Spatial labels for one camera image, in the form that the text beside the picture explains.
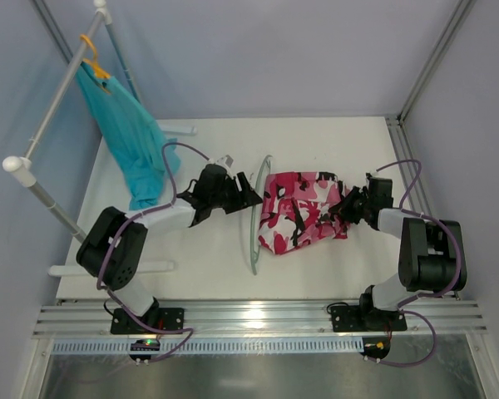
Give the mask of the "pink camouflage trousers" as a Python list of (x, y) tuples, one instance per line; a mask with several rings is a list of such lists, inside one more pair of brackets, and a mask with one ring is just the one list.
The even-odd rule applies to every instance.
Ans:
[(281, 172), (268, 175), (259, 219), (259, 245), (284, 255), (323, 239), (346, 239), (349, 223), (330, 209), (349, 188), (330, 172)]

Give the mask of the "clear green hanger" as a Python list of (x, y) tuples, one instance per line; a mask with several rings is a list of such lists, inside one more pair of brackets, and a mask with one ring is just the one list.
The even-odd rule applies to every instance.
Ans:
[[(273, 172), (274, 157), (267, 154), (259, 164), (259, 168), (249, 175), (249, 183), (255, 192), (264, 196), (264, 187), (267, 177)], [(252, 205), (242, 211), (240, 216), (240, 248), (245, 267), (253, 276), (259, 272), (259, 221), (262, 204)]]

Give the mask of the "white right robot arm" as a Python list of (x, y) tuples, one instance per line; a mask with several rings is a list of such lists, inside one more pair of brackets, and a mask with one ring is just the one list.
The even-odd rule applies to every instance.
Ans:
[(461, 225), (393, 206), (393, 182), (367, 176), (368, 184), (353, 187), (329, 213), (343, 222), (366, 222), (372, 229), (400, 240), (398, 271), (368, 287), (359, 298), (358, 313), (366, 326), (400, 317), (405, 305), (420, 298), (458, 292), (467, 283)]

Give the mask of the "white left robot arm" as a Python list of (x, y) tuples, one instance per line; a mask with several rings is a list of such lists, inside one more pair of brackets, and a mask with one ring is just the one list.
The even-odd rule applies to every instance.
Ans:
[(136, 277), (151, 226), (157, 225), (163, 232), (191, 228), (208, 219), (215, 209), (232, 214), (262, 202), (245, 173), (231, 176), (224, 166), (210, 164), (187, 190), (175, 196), (173, 204), (133, 215), (113, 206), (105, 208), (78, 249), (76, 261), (96, 279), (100, 290), (142, 318), (158, 306)]

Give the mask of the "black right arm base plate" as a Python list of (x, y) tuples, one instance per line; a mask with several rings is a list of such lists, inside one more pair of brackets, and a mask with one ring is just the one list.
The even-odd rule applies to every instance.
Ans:
[(367, 309), (345, 302), (326, 307), (335, 333), (404, 332), (408, 329), (405, 317), (399, 312)]

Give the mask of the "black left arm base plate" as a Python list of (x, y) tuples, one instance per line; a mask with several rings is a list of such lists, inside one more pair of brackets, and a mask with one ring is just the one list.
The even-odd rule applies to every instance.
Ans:
[[(140, 318), (149, 328), (180, 333), (184, 327), (185, 310), (183, 308), (157, 308)], [(133, 335), (151, 333), (149, 329), (137, 324), (123, 308), (113, 311), (110, 333), (113, 335)]]

